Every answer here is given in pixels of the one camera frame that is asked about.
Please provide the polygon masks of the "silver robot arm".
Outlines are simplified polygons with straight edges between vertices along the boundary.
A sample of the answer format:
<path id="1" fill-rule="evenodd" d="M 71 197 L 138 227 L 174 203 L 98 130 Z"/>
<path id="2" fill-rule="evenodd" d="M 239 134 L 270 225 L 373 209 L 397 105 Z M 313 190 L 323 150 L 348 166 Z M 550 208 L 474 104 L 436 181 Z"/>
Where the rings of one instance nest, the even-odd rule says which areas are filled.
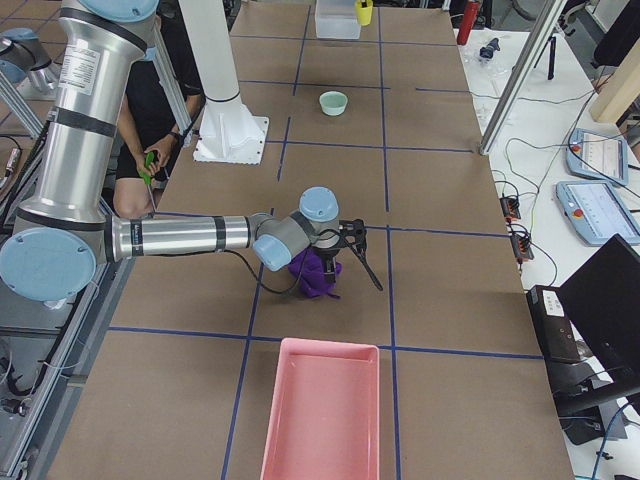
<path id="1" fill-rule="evenodd" d="M 343 220 L 334 193 L 307 189 L 283 219 L 181 216 L 120 219 L 99 209 L 109 153 L 132 64 L 161 48 L 153 1 L 66 1 L 67 34 L 34 194 L 16 212 L 1 248 L 1 278 L 14 293 L 57 301 L 83 290 L 102 263 L 139 256 L 178 257 L 250 248 L 272 271 L 304 265 L 313 250 L 334 283 L 336 255 L 366 253 L 361 220 Z"/>

